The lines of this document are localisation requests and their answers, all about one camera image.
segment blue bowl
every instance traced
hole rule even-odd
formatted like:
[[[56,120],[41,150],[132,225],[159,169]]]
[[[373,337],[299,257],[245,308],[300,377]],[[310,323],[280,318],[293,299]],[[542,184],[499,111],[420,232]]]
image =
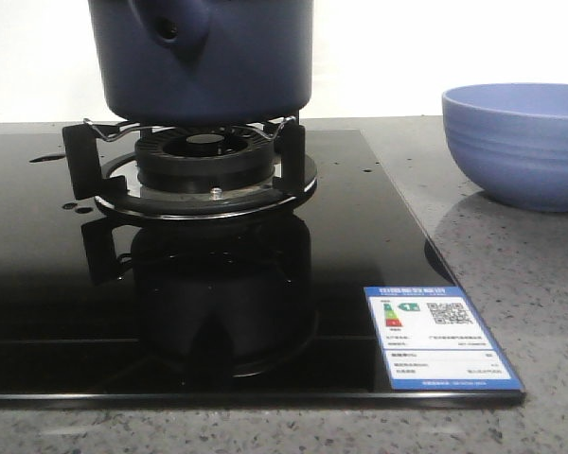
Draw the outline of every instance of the blue bowl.
[[[474,183],[513,206],[568,211],[568,85],[453,88],[442,107],[448,147]]]

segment qr code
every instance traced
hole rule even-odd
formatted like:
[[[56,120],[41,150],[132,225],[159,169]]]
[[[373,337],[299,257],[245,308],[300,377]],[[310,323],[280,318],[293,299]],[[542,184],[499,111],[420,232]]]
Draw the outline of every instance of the qr code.
[[[461,303],[428,303],[437,324],[472,324],[470,314]]]

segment pot handle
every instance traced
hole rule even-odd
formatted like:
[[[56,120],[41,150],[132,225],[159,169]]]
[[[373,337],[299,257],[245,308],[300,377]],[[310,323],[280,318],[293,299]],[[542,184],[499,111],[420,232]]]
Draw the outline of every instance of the pot handle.
[[[150,37],[188,60],[198,55],[210,29],[206,0],[128,0]]]

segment countertop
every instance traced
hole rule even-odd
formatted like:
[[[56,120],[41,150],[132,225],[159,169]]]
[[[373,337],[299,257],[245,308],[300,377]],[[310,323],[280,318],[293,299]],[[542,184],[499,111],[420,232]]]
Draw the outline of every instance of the countertop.
[[[506,410],[0,410],[0,452],[568,453],[568,214],[489,200],[440,117],[311,119],[360,129],[524,381]],[[0,125],[58,132],[60,124]]]

